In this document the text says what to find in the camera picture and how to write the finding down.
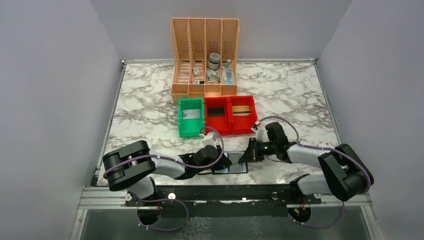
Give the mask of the black card holder wallet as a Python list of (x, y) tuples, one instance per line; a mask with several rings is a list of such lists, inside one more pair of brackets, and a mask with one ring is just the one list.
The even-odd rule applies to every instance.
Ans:
[(239, 159), (244, 154), (243, 151), (225, 151), (224, 156), (231, 161), (231, 165), (221, 170), (213, 170), (213, 175), (226, 175), (226, 174), (247, 174), (248, 164), (239, 163)]

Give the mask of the red plastic bin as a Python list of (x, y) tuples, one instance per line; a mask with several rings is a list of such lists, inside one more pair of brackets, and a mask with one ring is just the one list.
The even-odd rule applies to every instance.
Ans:
[(222, 136), (231, 134), (228, 97), (205, 97), (205, 126), (212, 127)]
[[(232, 135), (253, 134), (252, 125), (258, 120), (255, 100), (252, 95), (230, 96), (230, 127)], [(232, 106), (249, 106), (251, 114), (234, 116)]]

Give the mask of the gold credit card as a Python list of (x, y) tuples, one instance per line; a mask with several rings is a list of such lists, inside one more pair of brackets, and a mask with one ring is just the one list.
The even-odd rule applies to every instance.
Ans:
[(251, 109), (249, 105), (234, 105), (232, 112), (234, 116), (248, 116), (251, 114)]

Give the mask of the green plastic bin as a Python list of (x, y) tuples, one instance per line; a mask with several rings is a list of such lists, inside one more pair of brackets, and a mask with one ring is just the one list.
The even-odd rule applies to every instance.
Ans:
[(178, 135), (180, 138), (198, 137), (205, 126), (203, 98), (182, 98), (178, 101)]

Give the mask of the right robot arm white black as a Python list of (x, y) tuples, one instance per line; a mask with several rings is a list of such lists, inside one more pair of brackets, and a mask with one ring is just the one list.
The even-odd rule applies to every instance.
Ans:
[(372, 174), (348, 144), (331, 148), (289, 141), (278, 122), (269, 123), (264, 128), (256, 122), (252, 129), (256, 137), (249, 139), (239, 163), (261, 162), (274, 155), (284, 163), (321, 169), (321, 174), (306, 174), (291, 182), (299, 194), (333, 195), (346, 202), (355, 195), (366, 193), (374, 184)]

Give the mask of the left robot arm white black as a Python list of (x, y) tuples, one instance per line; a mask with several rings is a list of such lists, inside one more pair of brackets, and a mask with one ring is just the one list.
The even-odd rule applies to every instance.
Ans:
[(102, 162), (103, 177), (110, 191), (127, 190), (140, 199), (147, 199), (156, 192), (151, 174), (186, 180), (204, 170), (219, 171), (232, 165), (219, 145), (206, 145), (194, 153), (169, 156), (151, 150), (145, 140), (106, 153)]

